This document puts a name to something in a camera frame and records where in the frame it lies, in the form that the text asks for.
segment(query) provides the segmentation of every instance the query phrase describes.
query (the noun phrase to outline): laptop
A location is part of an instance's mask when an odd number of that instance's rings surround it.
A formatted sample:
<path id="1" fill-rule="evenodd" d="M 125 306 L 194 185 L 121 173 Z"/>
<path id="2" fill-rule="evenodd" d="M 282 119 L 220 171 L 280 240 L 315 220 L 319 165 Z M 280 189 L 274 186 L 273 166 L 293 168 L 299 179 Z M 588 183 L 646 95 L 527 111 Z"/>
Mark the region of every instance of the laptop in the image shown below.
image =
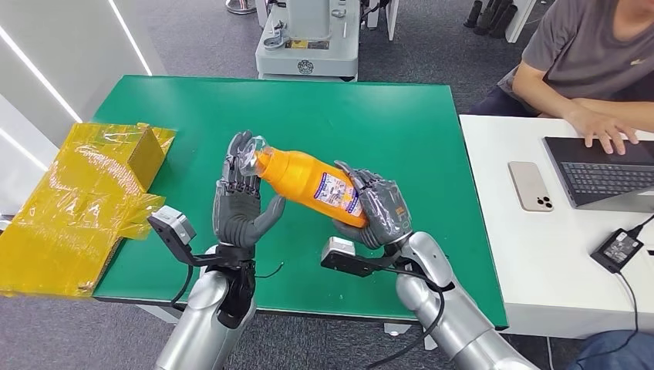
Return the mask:
<path id="1" fill-rule="evenodd" d="M 595 141 L 545 137 L 545 147 L 574 208 L 654 212 L 654 142 L 625 141 L 626 154 L 606 154 Z"/>

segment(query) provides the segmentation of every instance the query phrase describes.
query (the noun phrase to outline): yellow plastic bag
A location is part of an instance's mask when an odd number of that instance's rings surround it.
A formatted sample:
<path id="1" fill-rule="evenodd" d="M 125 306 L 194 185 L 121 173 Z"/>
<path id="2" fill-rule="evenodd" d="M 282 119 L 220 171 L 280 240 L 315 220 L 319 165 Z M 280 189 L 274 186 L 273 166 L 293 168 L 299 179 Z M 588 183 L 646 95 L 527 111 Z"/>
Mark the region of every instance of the yellow plastic bag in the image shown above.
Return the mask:
<path id="1" fill-rule="evenodd" d="M 121 237 L 147 236 L 148 194 L 175 132 L 145 124 L 73 126 L 0 236 L 0 294 L 88 297 Z"/>

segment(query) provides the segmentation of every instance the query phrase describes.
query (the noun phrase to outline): robotic arm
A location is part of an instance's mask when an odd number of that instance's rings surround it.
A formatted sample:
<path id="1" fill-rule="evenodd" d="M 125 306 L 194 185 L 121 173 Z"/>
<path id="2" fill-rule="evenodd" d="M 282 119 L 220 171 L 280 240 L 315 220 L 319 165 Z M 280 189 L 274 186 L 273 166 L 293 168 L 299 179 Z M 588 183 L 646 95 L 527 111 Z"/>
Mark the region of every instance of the robotic arm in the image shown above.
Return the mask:
<path id="1" fill-rule="evenodd" d="M 358 229 L 335 221 L 336 228 L 368 248 L 384 246 L 384 257 L 357 257 L 353 244 L 340 243 L 336 247 L 330 242 L 323 251 L 321 265 L 358 276 L 378 270 L 399 272 L 396 281 L 399 299 L 424 328 L 436 325 L 430 335 L 457 368 L 536 369 L 494 330 L 459 284 L 438 243 L 427 233 L 413 231 L 410 213 L 395 181 L 384 180 L 368 170 L 353 170 L 343 162 L 335 164 L 350 177 L 369 222 Z M 413 274 L 403 274 L 402 270 Z M 441 307 L 443 313 L 439 318 Z"/>
<path id="2" fill-rule="evenodd" d="M 156 370 L 222 370 L 255 313 L 255 243 L 279 220 L 285 199 L 275 196 L 262 214 L 261 180 L 238 171 L 236 154 L 251 136 L 247 131 L 232 139 L 216 183 L 213 224 L 218 245 L 193 255 L 195 231 L 181 212 L 162 207 L 148 217 L 176 259 L 202 267 Z"/>
<path id="3" fill-rule="evenodd" d="M 232 140 L 217 182 L 214 232 L 221 242 L 206 254 L 191 253 L 195 235 L 186 217 L 162 207 L 148 220 L 175 257 L 204 271 L 188 298 L 182 317 L 157 359 L 159 370 L 221 370 L 256 308 L 255 243 L 281 217 L 285 201 L 276 196 L 260 214 L 257 177 L 243 177 L 235 166 L 249 132 Z M 414 232 L 411 216 L 394 181 L 337 162 L 359 193 L 368 224 L 363 229 L 335 221 L 349 239 L 376 249 L 381 258 L 356 256 L 354 244 L 330 238 L 321 265 L 361 277 L 374 271 L 398 273 L 396 293 L 457 368 L 536 369 L 495 330 L 454 276 L 438 243 Z"/>

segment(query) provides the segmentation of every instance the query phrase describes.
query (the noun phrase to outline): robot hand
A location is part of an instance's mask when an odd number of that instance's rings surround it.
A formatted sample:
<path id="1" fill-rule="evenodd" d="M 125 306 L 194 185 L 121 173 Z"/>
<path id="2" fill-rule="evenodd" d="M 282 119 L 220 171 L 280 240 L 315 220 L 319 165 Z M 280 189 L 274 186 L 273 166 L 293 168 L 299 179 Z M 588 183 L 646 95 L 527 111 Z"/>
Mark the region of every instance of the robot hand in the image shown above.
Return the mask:
<path id="1" fill-rule="evenodd" d="M 255 255 L 255 243 L 275 225 L 286 205 L 285 198 L 275 195 L 262 214 L 261 179 L 244 177 L 238 170 L 238 152 L 251 137 L 252 133 L 245 131 L 231 140 L 223 162 L 222 178 L 216 182 L 213 212 L 214 234 L 221 245 L 235 246 L 242 257 L 249 258 Z"/>
<path id="2" fill-rule="evenodd" d="M 364 243 L 370 249 L 400 241 L 413 232 L 411 215 L 395 181 L 384 180 L 368 170 L 353 170 L 339 160 L 343 170 L 359 194 L 368 225 L 363 229 L 334 220 L 336 229 L 346 237 Z"/>

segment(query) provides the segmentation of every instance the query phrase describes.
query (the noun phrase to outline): orange bottle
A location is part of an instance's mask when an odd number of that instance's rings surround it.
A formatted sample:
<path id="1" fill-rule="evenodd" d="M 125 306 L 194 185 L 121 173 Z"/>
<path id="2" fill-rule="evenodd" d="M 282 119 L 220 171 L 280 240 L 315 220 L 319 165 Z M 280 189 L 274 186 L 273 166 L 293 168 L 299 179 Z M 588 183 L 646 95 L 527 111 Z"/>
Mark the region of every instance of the orange bottle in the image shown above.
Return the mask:
<path id="1" fill-rule="evenodd" d="M 366 225 L 359 195 L 342 170 L 303 152 L 277 150 L 261 136 L 238 155 L 243 175 L 259 176 L 279 195 L 346 224 Z"/>

